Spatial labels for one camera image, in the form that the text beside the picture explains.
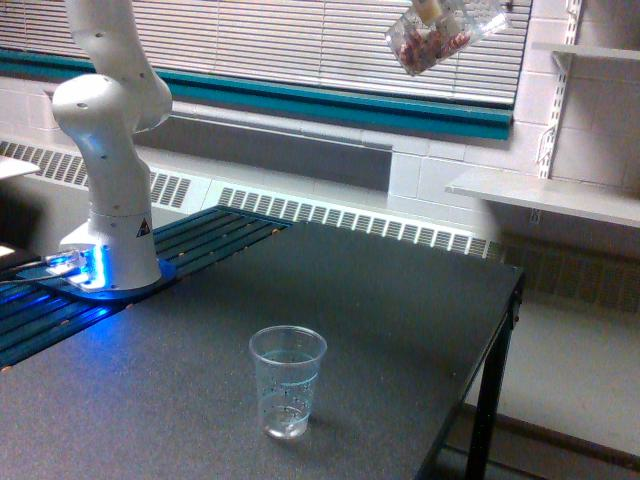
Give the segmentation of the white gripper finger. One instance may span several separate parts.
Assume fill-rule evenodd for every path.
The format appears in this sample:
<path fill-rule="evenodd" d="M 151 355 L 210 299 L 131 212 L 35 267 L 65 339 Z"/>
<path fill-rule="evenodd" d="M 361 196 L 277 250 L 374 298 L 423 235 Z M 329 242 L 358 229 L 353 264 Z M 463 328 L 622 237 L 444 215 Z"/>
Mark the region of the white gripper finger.
<path fill-rule="evenodd" d="M 441 32 L 444 35 L 458 35 L 464 31 L 464 27 L 460 25 L 453 15 L 446 15 L 441 18 Z"/>
<path fill-rule="evenodd" d="M 433 23 L 442 16 L 439 0 L 416 0 L 416 13 L 423 23 Z"/>

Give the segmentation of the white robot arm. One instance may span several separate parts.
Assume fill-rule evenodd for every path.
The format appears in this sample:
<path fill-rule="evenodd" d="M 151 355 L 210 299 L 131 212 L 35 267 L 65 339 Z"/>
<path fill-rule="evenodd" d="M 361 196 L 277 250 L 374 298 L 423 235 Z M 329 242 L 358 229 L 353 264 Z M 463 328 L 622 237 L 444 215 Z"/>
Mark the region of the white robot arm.
<path fill-rule="evenodd" d="M 89 214 L 62 247 L 84 254 L 69 282 L 89 293 L 128 292 L 161 277 L 152 234 L 150 170 L 133 137 L 161 125 L 172 95 L 139 40 L 129 1 L 68 1 L 74 42 L 95 71 L 61 83 L 52 99 L 58 126 L 81 153 Z"/>

